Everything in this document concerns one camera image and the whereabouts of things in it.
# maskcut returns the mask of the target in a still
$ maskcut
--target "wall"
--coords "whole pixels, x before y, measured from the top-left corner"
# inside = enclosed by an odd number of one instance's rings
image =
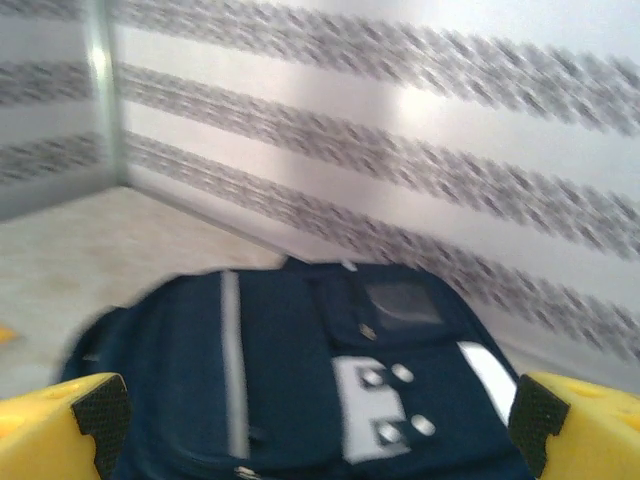
[[[0,0],[0,220],[109,184],[85,38],[83,0]]]
[[[508,348],[637,379],[640,4],[113,15],[134,185],[304,257],[423,266]]]

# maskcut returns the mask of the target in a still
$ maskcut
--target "navy blue backpack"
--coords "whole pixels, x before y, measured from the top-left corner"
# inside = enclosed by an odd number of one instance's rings
[[[505,426],[515,371],[425,271],[178,276],[95,321],[61,380],[98,372],[133,406],[114,480],[532,479]]]

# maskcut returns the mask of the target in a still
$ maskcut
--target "black rubber pad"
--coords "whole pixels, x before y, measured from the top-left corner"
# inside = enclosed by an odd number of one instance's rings
[[[71,408],[80,432],[91,435],[96,443],[94,463],[100,478],[109,480],[131,419],[131,404],[122,378],[114,375]]]
[[[527,375],[520,377],[509,418],[509,435],[536,478],[542,476],[547,464],[547,438],[560,434],[569,408],[544,385]]]

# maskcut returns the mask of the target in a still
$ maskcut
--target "floor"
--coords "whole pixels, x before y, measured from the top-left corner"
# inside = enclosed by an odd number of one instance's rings
[[[86,322],[176,273],[282,255],[117,188],[0,225],[0,398],[43,387]]]

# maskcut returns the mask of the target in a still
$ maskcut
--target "reflective strip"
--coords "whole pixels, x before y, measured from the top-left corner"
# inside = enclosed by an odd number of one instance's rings
[[[236,272],[222,272],[220,301],[229,455],[249,458],[249,409],[240,335],[240,283]]]
[[[498,416],[505,425],[509,424],[509,413],[516,396],[516,384],[511,375],[493,354],[480,344],[458,343],[460,351],[476,373]]]
[[[368,357],[336,357],[333,369],[343,411],[343,457],[356,464],[409,452],[404,444],[382,445],[376,423],[407,419],[398,393],[391,387],[366,389],[360,382],[362,369],[380,370],[384,365]]]

